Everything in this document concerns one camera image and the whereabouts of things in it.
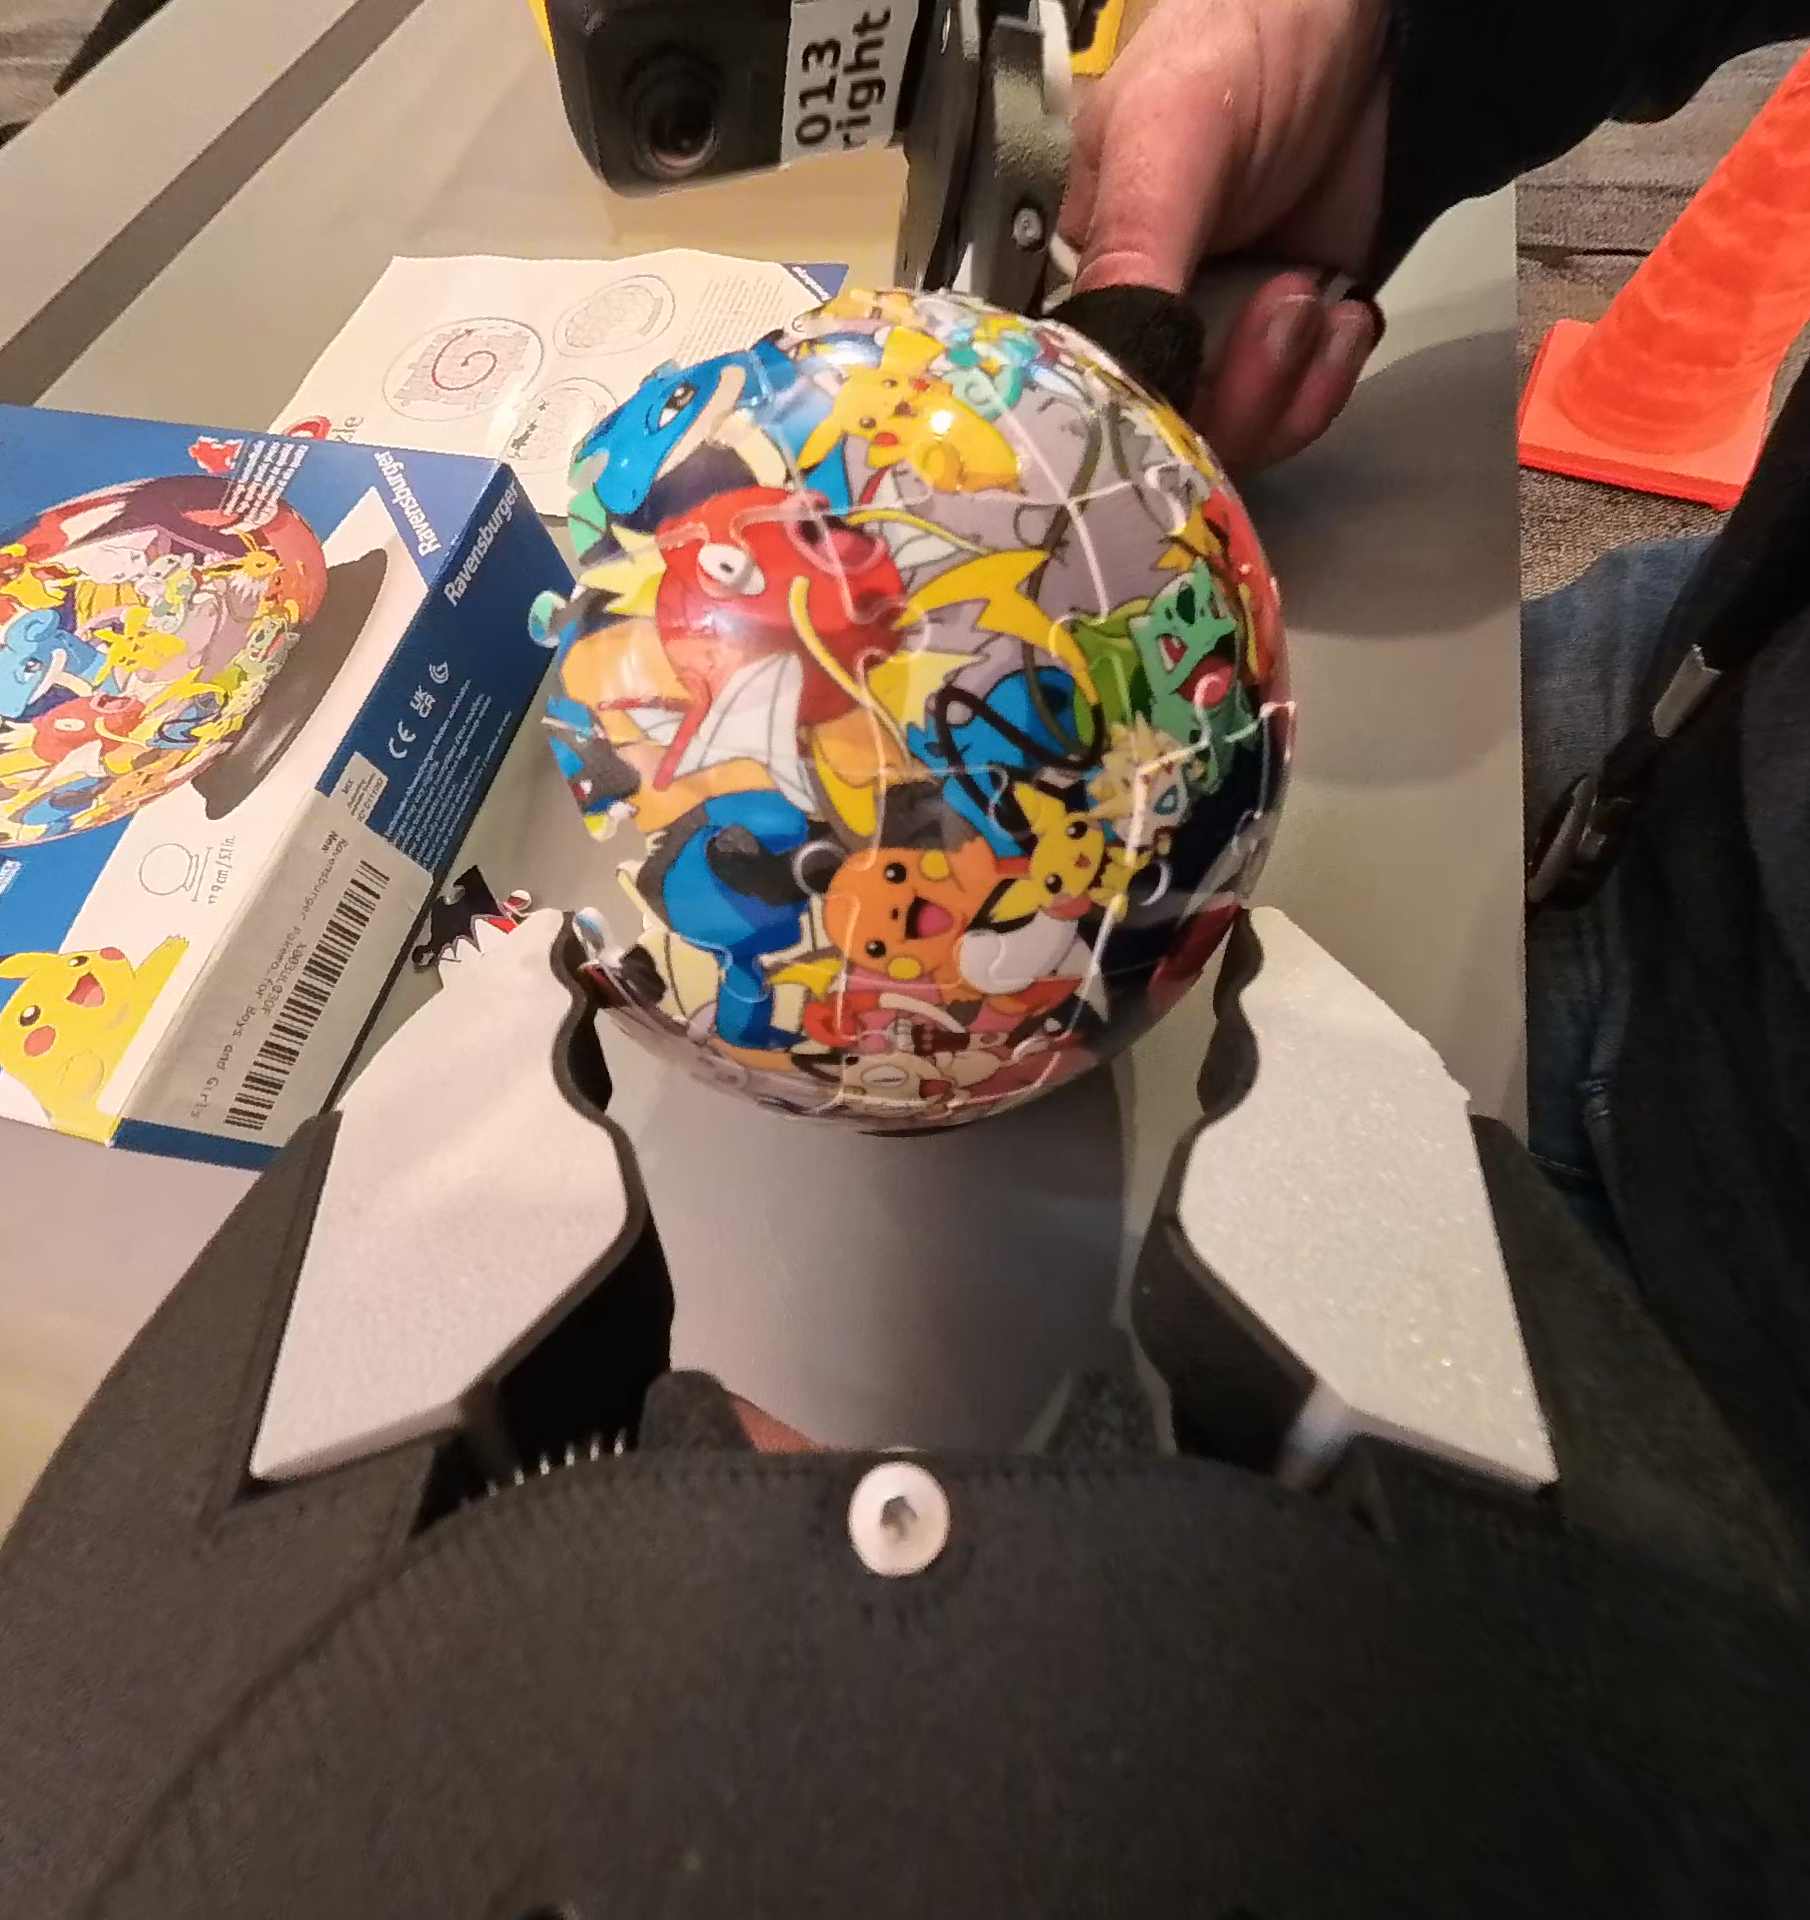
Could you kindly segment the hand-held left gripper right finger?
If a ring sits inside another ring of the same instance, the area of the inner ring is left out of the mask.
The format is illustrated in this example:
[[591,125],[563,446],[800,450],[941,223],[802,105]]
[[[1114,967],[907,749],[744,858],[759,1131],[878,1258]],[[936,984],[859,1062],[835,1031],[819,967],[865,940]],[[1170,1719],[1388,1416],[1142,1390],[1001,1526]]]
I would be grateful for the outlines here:
[[1290,1486],[1383,1442],[1558,1478],[1463,1089],[1283,914],[1131,1053],[1131,1338],[1179,1453]]

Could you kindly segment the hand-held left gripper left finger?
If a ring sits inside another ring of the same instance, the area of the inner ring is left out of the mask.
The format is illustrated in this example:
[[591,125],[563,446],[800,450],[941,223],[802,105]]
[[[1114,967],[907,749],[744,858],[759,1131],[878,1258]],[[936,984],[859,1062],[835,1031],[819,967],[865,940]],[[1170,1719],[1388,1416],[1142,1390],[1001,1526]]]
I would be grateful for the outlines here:
[[447,964],[340,1100],[256,1480],[446,1436],[520,1480],[636,1427],[674,1290],[582,933],[533,911]]

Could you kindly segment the colourful puzzle ball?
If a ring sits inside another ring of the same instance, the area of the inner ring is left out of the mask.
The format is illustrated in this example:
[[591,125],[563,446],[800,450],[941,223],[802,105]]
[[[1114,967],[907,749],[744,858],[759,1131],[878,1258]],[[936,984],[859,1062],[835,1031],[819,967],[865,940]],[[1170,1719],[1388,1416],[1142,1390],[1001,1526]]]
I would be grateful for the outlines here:
[[1196,311],[859,293],[665,363],[570,468],[544,727],[582,972],[756,1107],[929,1133],[1118,1058],[1276,832],[1276,585],[1185,419]]

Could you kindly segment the person's right forearm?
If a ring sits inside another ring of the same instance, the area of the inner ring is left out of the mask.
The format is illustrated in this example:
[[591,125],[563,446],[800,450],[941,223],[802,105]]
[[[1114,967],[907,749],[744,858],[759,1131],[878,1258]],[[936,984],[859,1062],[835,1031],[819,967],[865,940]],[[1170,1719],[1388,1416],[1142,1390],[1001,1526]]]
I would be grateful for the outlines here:
[[1736,56],[1810,37],[1810,2],[1396,2],[1377,285],[1450,207],[1613,120],[1667,118]]

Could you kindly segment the black red puzzle piece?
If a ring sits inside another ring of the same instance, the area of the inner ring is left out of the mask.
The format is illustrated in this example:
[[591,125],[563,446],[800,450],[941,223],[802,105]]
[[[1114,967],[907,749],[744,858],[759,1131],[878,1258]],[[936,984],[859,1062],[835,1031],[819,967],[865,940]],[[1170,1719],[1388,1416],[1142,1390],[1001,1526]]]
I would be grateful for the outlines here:
[[512,886],[495,892],[479,865],[465,865],[432,901],[413,936],[411,967],[433,972],[476,957],[515,933],[533,910],[533,896]]

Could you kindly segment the blue puzzle box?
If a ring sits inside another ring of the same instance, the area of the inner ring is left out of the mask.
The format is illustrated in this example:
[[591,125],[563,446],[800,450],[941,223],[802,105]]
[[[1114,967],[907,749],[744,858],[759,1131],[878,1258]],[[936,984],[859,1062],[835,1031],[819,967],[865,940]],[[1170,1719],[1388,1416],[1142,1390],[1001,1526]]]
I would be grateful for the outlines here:
[[264,1166],[413,957],[570,580],[501,464],[0,403],[0,1117]]

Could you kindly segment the person's right hand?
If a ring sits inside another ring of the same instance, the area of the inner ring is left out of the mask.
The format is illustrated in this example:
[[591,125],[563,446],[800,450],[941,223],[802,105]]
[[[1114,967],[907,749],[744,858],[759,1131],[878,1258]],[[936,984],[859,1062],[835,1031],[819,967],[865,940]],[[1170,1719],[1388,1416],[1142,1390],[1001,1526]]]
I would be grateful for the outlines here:
[[1231,475],[1317,441],[1383,334],[1369,256],[1388,96],[1388,5],[1168,2],[1079,100],[1072,288],[1251,276],[1193,409]]

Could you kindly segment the white instruction sheet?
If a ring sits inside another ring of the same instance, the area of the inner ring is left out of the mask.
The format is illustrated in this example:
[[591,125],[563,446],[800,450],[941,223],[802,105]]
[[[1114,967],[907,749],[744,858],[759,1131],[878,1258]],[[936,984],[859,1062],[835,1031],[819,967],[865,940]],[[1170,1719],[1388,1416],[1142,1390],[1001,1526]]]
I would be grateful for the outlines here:
[[273,429],[497,458],[560,520],[576,446],[646,375],[749,349],[844,280],[696,251],[396,256]]

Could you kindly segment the person's blue jeans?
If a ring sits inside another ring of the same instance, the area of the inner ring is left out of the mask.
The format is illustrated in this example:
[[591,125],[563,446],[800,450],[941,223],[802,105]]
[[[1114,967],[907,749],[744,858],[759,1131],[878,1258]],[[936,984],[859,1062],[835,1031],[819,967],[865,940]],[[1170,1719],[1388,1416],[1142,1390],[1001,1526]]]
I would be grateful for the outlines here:
[[[1634,542],[1520,610],[1523,824],[1538,836],[1561,793],[1595,772],[1639,707],[1664,624],[1709,537]],[[1628,1006],[1615,889],[1533,911],[1523,935],[1527,1140],[1613,1268],[1630,1253],[1607,1195],[1612,1073]]]

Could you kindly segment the orange traffic cone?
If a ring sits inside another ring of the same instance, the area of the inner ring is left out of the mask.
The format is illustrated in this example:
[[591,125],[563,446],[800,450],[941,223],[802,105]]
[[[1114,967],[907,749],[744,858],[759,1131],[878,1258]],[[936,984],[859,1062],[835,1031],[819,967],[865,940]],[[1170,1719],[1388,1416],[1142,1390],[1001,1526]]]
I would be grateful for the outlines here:
[[1518,465],[1729,511],[1807,322],[1810,50],[1600,322],[1544,334]]

